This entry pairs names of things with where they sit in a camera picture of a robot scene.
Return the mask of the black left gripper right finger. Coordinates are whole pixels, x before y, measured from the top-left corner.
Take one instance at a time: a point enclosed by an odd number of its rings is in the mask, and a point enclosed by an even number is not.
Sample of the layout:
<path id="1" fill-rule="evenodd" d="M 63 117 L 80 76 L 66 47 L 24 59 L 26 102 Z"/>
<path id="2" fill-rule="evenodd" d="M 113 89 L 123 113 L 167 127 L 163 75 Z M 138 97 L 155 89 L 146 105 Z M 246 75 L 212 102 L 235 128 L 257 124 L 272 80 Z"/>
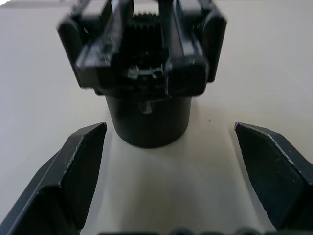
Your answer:
<path id="1" fill-rule="evenodd" d="M 283 135 L 235 123 L 249 181 L 277 230 L 313 230 L 313 165 Z"/>

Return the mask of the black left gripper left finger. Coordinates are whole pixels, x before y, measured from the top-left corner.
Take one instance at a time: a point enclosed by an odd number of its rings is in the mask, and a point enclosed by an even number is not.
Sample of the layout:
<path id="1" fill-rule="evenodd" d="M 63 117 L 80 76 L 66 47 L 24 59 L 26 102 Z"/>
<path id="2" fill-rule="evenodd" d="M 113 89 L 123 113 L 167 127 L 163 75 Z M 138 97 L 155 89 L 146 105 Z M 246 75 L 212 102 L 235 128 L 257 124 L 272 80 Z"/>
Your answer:
<path id="1" fill-rule="evenodd" d="M 33 176 L 0 225 L 2 235 L 78 235 L 98 181 L 107 125 L 83 127 Z"/>

